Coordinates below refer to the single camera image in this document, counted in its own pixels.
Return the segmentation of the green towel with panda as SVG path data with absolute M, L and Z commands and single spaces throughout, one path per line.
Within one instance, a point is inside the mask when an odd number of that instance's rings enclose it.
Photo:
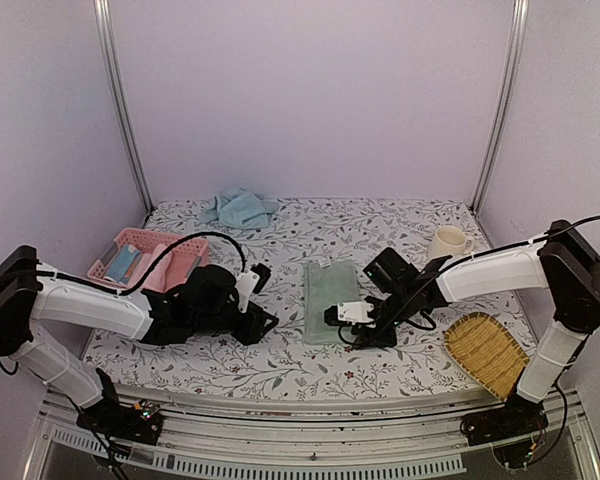
M 341 344 L 338 327 L 324 321 L 324 312 L 340 302 L 359 299 L 356 268 L 353 262 L 333 261 L 329 265 L 310 262 L 304 265 L 304 333 L 310 346 Z

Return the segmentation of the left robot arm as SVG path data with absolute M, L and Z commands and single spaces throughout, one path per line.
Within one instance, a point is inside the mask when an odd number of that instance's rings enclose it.
M 228 333 L 249 346 L 278 324 L 251 299 L 269 274 L 262 264 L 239 275 L 205 265 L 165 292 L 115 290 L 52 269 L 24 245 L 0 264 L 0 357 L 23 365 L 88 410 L 106 433 L 118 434 L 129 415 L 111 380 L 70 353 L 44 322 L 106 330 L 152 346 L 184 344 L 199 333 Z

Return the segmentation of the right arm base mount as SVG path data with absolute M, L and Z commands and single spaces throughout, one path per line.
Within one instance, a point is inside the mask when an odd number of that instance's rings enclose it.
M 468 444 L 475 446 L 540 432 L 547 426 L 541 404 L 506 403 L 499 408 L 463 416 L 459 429 Z

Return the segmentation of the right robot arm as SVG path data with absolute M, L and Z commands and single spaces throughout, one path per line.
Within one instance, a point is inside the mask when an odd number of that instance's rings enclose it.
M 534 404 L 600 328 L 600 254 L 579 230 L 599 220 L 557 220 L 528 240 L 477 253 L 435 254 L 421 269 L 385 249 L 364 270 L 385 299 L 357 303 L 348 319 L 356 347 L 394 346 L 397 326 L 411 324 L 417 314 L 514 293 L 538 344 L 516 377 L 518 398 L 498 412 L 496 422 L 504 435 L 519 435 L 535 420 Z

